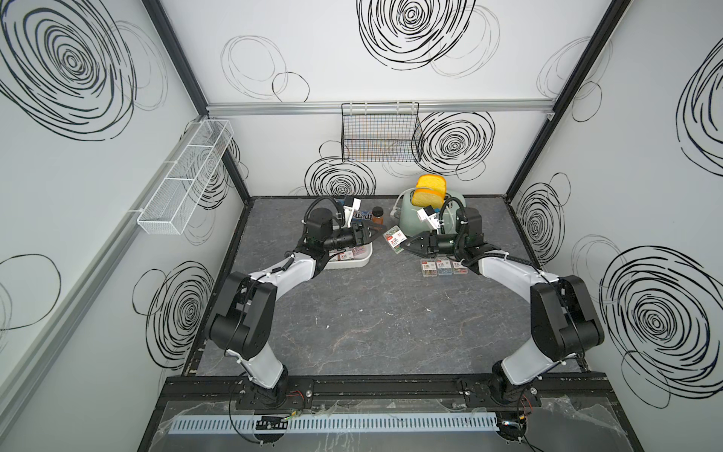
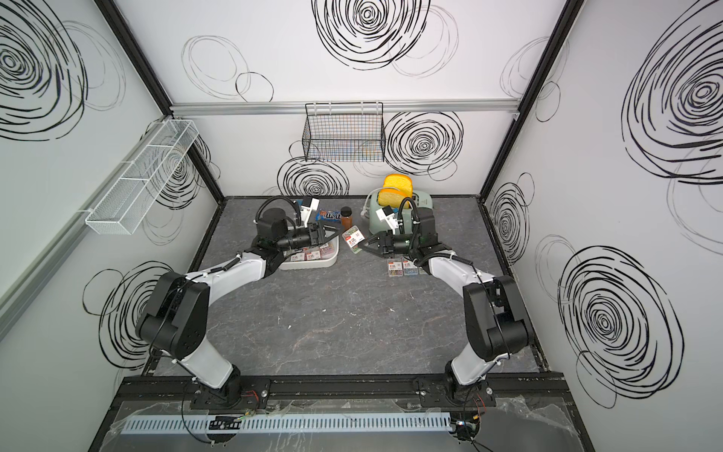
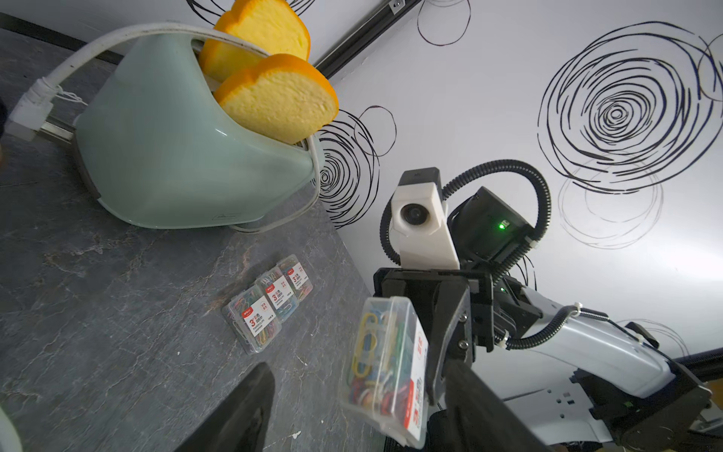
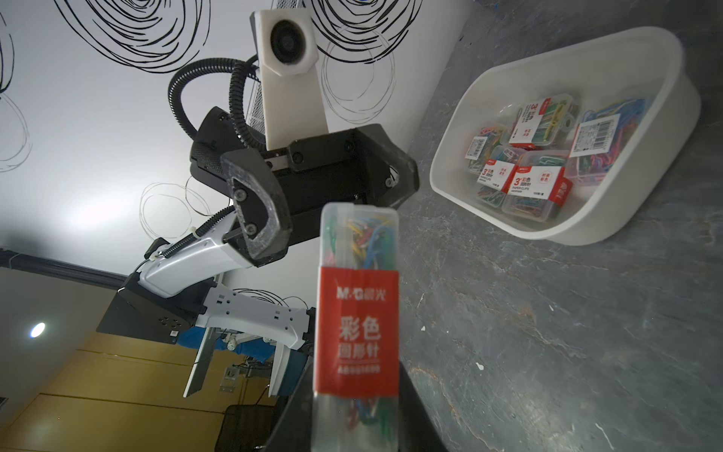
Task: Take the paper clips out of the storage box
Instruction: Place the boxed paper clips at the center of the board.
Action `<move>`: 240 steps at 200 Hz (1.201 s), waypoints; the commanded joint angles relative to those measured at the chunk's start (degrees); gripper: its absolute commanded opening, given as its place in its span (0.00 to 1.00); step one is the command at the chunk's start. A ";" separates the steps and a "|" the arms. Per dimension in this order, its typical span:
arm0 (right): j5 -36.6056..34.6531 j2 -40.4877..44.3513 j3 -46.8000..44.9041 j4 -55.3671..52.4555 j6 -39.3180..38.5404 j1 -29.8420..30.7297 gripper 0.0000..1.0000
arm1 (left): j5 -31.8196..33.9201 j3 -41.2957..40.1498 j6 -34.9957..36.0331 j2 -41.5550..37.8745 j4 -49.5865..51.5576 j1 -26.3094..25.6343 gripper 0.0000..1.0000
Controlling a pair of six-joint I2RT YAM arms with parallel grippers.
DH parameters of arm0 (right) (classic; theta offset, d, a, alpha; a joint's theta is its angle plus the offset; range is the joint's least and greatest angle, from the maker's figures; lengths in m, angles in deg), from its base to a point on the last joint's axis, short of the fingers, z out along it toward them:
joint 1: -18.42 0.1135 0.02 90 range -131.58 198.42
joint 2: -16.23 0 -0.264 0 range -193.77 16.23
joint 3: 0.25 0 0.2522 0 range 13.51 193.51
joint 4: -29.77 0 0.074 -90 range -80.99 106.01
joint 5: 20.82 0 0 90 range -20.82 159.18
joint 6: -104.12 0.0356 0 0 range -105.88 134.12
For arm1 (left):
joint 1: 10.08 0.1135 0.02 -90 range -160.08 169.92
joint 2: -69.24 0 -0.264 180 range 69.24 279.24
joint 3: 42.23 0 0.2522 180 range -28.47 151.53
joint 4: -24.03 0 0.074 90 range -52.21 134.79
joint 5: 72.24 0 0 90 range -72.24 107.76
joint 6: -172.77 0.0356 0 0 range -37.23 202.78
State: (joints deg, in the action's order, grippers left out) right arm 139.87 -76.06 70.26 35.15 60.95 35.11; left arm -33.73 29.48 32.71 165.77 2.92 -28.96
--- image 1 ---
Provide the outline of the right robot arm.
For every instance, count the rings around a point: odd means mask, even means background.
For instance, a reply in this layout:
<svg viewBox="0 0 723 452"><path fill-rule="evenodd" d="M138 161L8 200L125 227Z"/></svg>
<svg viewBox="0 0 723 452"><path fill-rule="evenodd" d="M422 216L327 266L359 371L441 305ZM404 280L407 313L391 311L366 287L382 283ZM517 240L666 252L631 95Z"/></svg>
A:
<svg viewBox="0 0 723 452"><path fill-rule="evenodd" d="M557 276L489 243L479 211L455 197L440 209L419 208L416 217L426 229L402 242L403 249L422 258L450 257L530 304L530 338L493 366L490 392L498 403L519 399L533 380L604 342L601 320L580 277Z"/></svg>

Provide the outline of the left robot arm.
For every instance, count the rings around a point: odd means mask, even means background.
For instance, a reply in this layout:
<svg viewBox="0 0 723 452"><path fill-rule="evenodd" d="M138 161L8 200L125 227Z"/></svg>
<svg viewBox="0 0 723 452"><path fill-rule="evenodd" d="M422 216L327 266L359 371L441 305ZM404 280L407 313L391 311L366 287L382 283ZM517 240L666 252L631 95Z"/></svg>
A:
<svg viewBox="0 0 723 452"><path fill-rule="evenodd" d="M206 338L234 357L257 392L277 404L286 401L288 370L268 343L276 301L318 276L334 252L371 244L383 235L381 224L352 220L360 205L349 196L342 203L329 196L315 199L304 214L295 248L266 269L230 273L205 324Z"/></svg>

